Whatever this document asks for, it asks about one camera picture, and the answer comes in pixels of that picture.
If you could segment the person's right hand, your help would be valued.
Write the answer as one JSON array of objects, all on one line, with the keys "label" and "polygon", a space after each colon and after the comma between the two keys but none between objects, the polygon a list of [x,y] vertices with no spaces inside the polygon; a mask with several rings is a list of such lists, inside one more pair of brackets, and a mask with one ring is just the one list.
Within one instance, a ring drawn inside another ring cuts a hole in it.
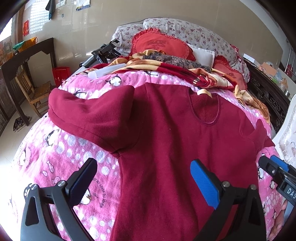
[{"label": "person's right hand", "polygon": [[284,222],[284,215],[285,215],[286,208],[287,208],[287,200],[285,200],[282,204],[281,211],[274,221],[274,226],[270,231],[270,234],[268,236],[268,240],[274,240],[274,238],[278,235],[278,233],[282,229],[282,226],[285,223]]}]

